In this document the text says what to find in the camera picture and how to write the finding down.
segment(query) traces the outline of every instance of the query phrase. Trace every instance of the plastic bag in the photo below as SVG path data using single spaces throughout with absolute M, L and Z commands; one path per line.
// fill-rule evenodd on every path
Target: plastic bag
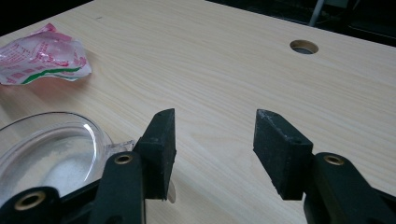
M 47 24 L 0 48 L 0 83 L 27 84 L 40 77 L 74 81 L 91 73 L 82 44 Z

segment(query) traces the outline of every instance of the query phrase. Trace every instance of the petri dish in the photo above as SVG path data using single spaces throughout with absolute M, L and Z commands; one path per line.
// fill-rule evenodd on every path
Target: petri dish
M 61 197 L 101 177 L 112 141 L 71 112 L 18 119 L 0 130 L 0 206 L 15 194 L 49 186 Z

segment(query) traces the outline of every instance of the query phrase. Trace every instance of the screw hole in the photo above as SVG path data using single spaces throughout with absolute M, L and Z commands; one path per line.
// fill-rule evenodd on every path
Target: screw hole
M 333 165 L 344 165 L 344 161 L 336 156 L 327 155 L 324 157 L 324 160 Z
M 131 160 L 132 160 L 131 155 L 120 155 L 114 160 L 114 162 L 116 164 L 126 164 L 126 163 L 130 162 Z
M 36 191 L 32 193 L 28 193 L 21 197 L 15 203 L 15 209 L 18 211 L 28 210 L 30 208 L 36 207 L 41 204 L 46 198 L 46 193 L 44 191 Z

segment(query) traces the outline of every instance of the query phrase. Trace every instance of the desk surface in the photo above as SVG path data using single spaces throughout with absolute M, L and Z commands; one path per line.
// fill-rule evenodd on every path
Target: desk surface
M 349 158 L 396 195 L 396 49 L 204 0 L 95 0 L 47 22 L 79 39 L 92 74 L 0 86 L 0 125 L 53 110 L 137 140 L 176 109 L 177 201 L 148 201 L 148 223 L 305 223 L 253 152 L 255 113 L 275 111 L 314 143 Z M 312 55 L 290 49 L 306 39 Z

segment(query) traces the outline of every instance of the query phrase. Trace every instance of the black plastic part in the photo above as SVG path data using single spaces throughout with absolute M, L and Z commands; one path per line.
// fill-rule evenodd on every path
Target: black plastic part
M 60 206 L 57 189 L 27 189 L 3 204 L 0 224 L 57 224 L 61 218 Z
M 90 224 L 146 223 L 142 164 L 139 154 L 111 156 L 97 190 Z
M 254 152 L 283 200 L 301 200 L 313 144 L 277 113 L 258 109 Z
M 312 177 L 329 212 L 329 223 L 396 223 L 396 216 L 378 192 L 346 158 L 318 153 Z
M 134 152 L 141 156 L 145 164 L 146 199 L 166 200 L 177 153 L 175 109 L 167 109 L 154 116 L 137 141 Z

